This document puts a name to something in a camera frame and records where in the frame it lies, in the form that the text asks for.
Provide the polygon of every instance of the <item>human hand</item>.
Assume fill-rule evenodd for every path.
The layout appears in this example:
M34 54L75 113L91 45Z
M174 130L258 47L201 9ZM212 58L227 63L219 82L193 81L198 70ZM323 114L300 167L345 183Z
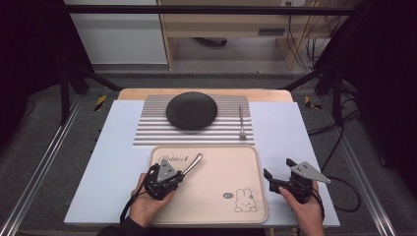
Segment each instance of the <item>human hand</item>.
M138 185L136 186L136 189L132 191L131 196L135 195L139 190L141 183L145 180L145 176L145 173L141 174ZM162 201L155 200L148 194L142 194L144 192L145 189L142 188L140 192L141 195L139 195L130 206L129 217L137 224L146 228L152 222L156 213L171 202L175 191L169 193Z
M317 181L313 181L313 188L317 193L319 192ZM325 235L322 224L322 209L316 199L310 197L305 204L300 204L288 190L279 187L279 192L294 211L303 235Z

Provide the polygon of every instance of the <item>beige tray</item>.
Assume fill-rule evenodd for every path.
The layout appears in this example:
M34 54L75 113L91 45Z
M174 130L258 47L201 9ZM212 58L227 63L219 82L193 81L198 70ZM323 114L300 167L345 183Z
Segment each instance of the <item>beige tray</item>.
M186 175L172 202L158 213L152 224L265 221L268 207L254 147L156 147L150 165L167 158L175 170L185 170L199 153L203 159Z

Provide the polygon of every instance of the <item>metal fork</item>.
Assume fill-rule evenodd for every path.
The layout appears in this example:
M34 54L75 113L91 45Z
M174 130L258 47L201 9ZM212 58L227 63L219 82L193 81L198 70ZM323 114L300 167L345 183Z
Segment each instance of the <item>metal fork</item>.
M243 108L239 106L239 116L240 116L240 132L239 132L239 140L246 140L246 133L243 130Z

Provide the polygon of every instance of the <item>cartoon bunny print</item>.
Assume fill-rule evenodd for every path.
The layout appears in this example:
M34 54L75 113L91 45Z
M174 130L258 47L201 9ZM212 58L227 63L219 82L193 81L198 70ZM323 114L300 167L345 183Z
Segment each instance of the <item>cartoon bunny print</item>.
M254 212L258 210L250 189L238 189L236 197L236 212Z

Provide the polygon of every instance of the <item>sleeve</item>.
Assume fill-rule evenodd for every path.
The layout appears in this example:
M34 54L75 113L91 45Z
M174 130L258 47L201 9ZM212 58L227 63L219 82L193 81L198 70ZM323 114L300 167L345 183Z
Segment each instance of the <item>sleeve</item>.
M145 236L147 233L144 227L127 217L120 227L106 226L98 232L97 236Z

